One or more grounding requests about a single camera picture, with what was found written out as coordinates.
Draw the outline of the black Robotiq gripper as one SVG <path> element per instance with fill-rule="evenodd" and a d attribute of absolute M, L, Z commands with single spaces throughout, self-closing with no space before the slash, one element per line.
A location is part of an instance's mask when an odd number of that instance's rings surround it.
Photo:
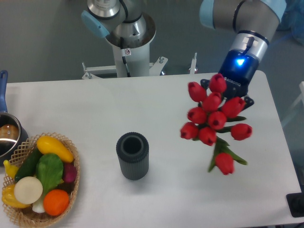
<path fill-rule="evenodd" d="M 257 68 L 258 59 L 247 54 L 243 55 L 241 51 L 234 49 L 228 52 L 219 70 L 227 84 L 223 96 L 227 99 L 243 97 L 245 102 L 243 111 L 254 105 L 254 100 L 247 93 Z"/>

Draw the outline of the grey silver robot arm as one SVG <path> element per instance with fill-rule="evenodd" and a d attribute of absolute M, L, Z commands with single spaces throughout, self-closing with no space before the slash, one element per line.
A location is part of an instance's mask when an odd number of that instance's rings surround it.
<path fill-rule="evenodd" d="M 254 101 L 248 87 L 286 8 L 283 0 L 205 0 L 199 9 L 203 26 L 230 29 L 236 38 L 219 70 L 227 90 L 224 97 Z M 139 0 L 89 0 L 82 22 L 113 48 L 118 77 L 159 75 L 165 58 L 150 64 L 150 43 L 156 34 L 153 19 L 142 11 Z"/>

